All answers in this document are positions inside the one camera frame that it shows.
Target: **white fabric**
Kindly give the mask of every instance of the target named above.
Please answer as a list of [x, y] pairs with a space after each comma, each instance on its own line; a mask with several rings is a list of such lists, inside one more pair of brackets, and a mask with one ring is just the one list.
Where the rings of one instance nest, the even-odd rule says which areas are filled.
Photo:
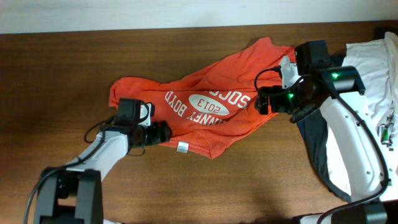
[[[390, 147], [397, 151], [398, 113], [394, 111], [394, 107], [398, 108], [398, 37], [387, 32], [381, 40], [347, 44], [347, 56], [343, 66], [348, 65], [358, 70], [364, 82], [373, 126], [377, 128], [384, 124], [387, 116], [394, 113], [395, 125], [392, 127]], [[328, 130], [326, 155], [330, 180], [342, 191], [351, 194], [340, 150], [331, 129]]]

